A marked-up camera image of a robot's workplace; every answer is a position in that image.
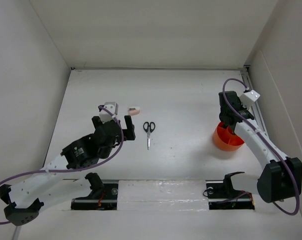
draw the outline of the scissors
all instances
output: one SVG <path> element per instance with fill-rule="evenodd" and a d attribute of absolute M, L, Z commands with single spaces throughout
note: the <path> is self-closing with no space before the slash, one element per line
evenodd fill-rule
<path fill-rule="evenodd" d="M 147 133 L 146 140 L 147 140 L 147 149 L 148 150 L 150 148 L 150 134 L 155 130 L 155 128 L 156 128 L 156 124 L 153 121 L 151 121 L 150 123 L 148 121 L 146 121 L 143 124 L 143 129 Z"/>

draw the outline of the orange cup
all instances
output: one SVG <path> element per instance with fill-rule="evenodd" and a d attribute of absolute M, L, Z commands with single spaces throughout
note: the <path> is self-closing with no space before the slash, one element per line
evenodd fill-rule
<path fill-rule="evenodd" d="M 239 149 L 245 142 L 237 136 L 230 127 L 223 128 L 223 122 L 220 122 L 214 133 L 214 144 L 223 151 L 232 152 Z"/>

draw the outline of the eraser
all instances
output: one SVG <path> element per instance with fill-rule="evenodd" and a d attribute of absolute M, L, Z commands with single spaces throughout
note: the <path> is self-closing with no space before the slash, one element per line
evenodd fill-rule
<path fill-rule="evenodd" d="M 131 106 L 131 107 L 129 107 L 129 111 L 128 112 L 129 112 L 130 116 L 137 115 L 137 114 L 140 113 L 140 107 L 138 107 L 138 106 Z"/>

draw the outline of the white wall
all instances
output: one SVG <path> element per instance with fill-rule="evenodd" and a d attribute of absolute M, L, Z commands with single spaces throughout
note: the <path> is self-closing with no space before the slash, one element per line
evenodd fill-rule
<path fill-rule="evenodd" d="M 76 68 L 241 68 L 278 0 L 30 0 Z"/>
<path fill-rule="evenodd" d="M 270 138 L 302 160 L 302 0 L 281 6 L 250 75 Z"/>
<path fill-rule="evenodd" d="M 29 1 L 0 0 L 0 180 L 42 167 L 68 76 Z M 0 226 L 0 240 L 14 230 Z"/>

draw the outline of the scissors blade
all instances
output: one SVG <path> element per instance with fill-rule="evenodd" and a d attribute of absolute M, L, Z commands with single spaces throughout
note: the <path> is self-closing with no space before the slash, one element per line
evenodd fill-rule
<path fill-rule="evenodd" d="M 149 150 L 149 148 L 150 148 L 150 130 L 147 131 L 146 139 L 147 139 L 147 149 Z"/>

